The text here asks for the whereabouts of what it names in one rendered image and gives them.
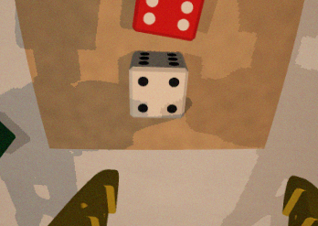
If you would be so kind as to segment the white die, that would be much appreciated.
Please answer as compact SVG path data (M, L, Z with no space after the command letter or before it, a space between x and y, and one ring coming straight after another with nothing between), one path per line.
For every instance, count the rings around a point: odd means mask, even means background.
M188 69L180 52L135 51L129 68L130 115L182 118Z

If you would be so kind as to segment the red die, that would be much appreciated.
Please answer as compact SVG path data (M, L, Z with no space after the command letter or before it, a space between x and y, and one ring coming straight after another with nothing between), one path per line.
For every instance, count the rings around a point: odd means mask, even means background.
M191 41L205 0L136 0L132 28L136 32Z

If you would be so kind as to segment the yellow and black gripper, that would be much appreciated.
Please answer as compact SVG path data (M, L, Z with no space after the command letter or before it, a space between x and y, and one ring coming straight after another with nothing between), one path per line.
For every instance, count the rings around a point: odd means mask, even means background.
M107 226L116 212L119 172L105 169L91 178L48 226ZM305 178L288 179L282 214L288 226L318 226L318 188Z

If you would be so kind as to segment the green die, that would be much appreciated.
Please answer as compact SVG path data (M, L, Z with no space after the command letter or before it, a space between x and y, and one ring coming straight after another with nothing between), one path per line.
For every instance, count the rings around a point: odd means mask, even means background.
M0 157L15 140L16 136L0 122Z

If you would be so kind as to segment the tan flat mat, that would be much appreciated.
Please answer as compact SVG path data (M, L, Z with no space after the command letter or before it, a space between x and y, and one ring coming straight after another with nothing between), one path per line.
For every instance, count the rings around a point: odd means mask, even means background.
M205 0L192 41L136 32L135 1L15 0L49 148L265 148L304 0ZM130 115L135 51L183 55L182 118Z

